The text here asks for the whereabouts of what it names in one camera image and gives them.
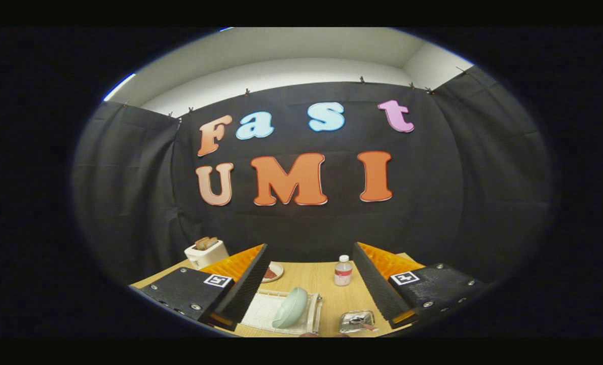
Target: ceiling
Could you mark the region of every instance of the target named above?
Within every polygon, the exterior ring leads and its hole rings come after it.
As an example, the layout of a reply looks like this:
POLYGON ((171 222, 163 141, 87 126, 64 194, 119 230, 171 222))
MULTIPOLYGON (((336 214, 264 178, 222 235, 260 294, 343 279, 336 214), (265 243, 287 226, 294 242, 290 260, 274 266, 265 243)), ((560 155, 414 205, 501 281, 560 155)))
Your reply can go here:
POLYGON ((141 106, 213 72, 287 58, 359 60, 404 69, 425 43, 392 28, 230 28, 146 65, 111 100, 141 106))

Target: green bowl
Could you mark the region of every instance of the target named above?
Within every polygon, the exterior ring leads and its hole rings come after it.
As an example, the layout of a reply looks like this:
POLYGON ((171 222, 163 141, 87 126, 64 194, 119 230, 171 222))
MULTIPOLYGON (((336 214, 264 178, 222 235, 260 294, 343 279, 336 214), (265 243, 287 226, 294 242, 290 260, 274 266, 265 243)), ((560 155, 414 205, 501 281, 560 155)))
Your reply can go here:
POLYGON ((300 287, 293 289, 277 310, 272 326, 274 328, 286 328, 294 325, 304 313, 306 304, 308 304, 306 290, 300 287))

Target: water bottle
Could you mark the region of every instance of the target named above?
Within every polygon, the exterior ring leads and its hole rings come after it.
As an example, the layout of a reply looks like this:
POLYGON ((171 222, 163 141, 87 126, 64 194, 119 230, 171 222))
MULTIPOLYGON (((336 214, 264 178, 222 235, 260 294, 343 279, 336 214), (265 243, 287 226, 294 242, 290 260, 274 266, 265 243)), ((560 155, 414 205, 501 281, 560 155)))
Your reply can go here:
POLYGON ((351 282, 351 273, 353 267, 349 263, 349 256, 343 254, 340 256, 340 262, 335 266, 335 284, 339 286, 348 285, 351 282))

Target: letter s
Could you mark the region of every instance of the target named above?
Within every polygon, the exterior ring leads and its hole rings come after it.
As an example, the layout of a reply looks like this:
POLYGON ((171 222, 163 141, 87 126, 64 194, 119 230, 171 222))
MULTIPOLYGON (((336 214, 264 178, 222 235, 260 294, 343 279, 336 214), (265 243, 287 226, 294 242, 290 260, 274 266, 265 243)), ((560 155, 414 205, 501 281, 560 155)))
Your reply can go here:
POLYGON ((318 102, 308 108, 308 126, 315 132, 336 131, 344 125, 344 107, 339 102, 318 102))

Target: letter m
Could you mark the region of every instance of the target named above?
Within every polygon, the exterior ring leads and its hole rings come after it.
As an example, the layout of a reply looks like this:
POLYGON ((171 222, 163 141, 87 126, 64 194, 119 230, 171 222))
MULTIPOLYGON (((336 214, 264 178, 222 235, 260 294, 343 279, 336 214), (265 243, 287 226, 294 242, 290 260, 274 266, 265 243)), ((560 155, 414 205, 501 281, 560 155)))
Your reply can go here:
POLYGON ((299 187, 295 203, 299 205, 322 205, 328 198, 322 194, 320 165, 324 155, 320 153, 304 153, 295 160, 290 173, 285 173, 274 157, 257 157, 251 166, 257 170, 258 196, 256 205, 274 205, 277 199, 271 195, 271 188, 281 203, 288 204, 299 187))

